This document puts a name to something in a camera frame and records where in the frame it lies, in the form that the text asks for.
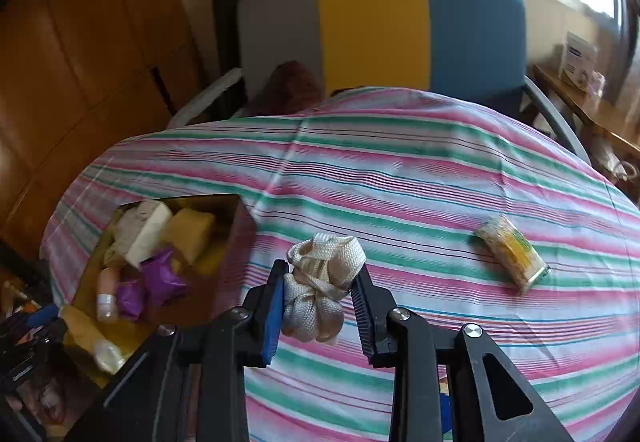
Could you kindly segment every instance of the cream fabric strap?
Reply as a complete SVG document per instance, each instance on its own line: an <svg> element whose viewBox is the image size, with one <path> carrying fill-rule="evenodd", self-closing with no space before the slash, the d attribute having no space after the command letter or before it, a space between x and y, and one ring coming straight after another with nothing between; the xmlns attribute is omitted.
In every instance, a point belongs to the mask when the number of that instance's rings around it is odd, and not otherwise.
<svg viewBox="0 0 640 442"><path fill-rule="evenodd" d="M284 277L282 333L302 342L335 343L349 294L366 257L355 237L316 233L287 252L293 273Z"/></svg>

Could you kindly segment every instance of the metal bolt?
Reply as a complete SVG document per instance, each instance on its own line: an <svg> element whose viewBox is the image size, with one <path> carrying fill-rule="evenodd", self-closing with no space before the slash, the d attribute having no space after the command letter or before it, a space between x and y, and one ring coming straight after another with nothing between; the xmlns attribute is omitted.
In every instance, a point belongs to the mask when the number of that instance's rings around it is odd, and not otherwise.
<svg viewBox="0 0 640 442"><path fill-rule="evenodd" d="M465 325L465 334L469 337L480 337L482 335L482 328L475 323L468 323Z"/></svg>
<svg viewBox="0 0 640 442"><path fill-rule="evenodd" d="M162 337L171 337L175 334L175 325L160 325L156 331Z"/></svg>
<svg viewBox="0 0 640 442"><path fill-rule="evenodd" d="M411 312L404 307L396 307L389 315L396 321L407 321L411 317Z"/></svg>
<svg viewBox="0 0 640 442"><path fill-rule="evenodd" d="M231 309L231 314L233 314L238 321L242 321L249 317L249 311L244 307L233 307Z"/></svg>

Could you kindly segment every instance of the wooden cabinet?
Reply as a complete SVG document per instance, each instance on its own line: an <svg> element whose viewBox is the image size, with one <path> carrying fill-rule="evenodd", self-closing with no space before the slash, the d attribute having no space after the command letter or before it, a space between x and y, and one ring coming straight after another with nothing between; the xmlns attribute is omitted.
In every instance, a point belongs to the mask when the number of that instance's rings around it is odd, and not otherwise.
<svg viewBox="0 0 640 442"><path fill-rule="evenodd" d="M36 259L78 173L164 129L157 81L180 108L202 89L200 63L180 0L9 0L0 37L0 233Z"/></svg>

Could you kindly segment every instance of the purple wrapper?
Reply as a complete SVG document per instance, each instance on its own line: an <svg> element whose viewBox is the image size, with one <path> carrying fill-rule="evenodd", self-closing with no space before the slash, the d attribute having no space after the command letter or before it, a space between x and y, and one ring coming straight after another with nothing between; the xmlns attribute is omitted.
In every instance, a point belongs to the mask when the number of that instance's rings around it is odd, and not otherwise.
<svg viewBox="0 0 640 442"><path fill-rule="evenodd" d="M171 270L173 253L173 248L168 247L140 263L151 310L157 309L169 298L185 294L189 290L187 283Z"/></svg>
<svg viewBox="0 0 640 442"><path fill-rule="evenodd" d="M122 281L116 291L116 303L122 317L137 321L145 308L145 287L142 280Z"/></svg>

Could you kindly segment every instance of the table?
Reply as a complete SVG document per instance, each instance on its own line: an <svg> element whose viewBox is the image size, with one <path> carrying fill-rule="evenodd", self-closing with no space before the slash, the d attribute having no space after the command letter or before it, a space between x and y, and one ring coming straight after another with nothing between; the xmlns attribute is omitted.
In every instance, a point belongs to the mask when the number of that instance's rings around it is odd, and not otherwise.
<svg viewBox="0 0 640 442"><path fill-rule="evenodd" d="M636 115L625 115L608 101L558 79L550 69L534 65L533 70L536 83L558 94L587 127L640 159L640 121Z"/></svg>
<svg viewBox="0 0 640 442"><path fill-rule="evenodd" d="M224 274L226 308L316 231L356 235L372 279L438 326L489 332L577 441L601 440L639 385L640 212L585 163L487 108L359 89L317 111L142 135L71 184L42 242L69 301L101 229L141 197L239 193L250 262ZM552 270L519 296L474 236L505 213ZM252 440L386 440L393 374L362 355L350 297L335 346L280 337L245 373Z"/></svg>

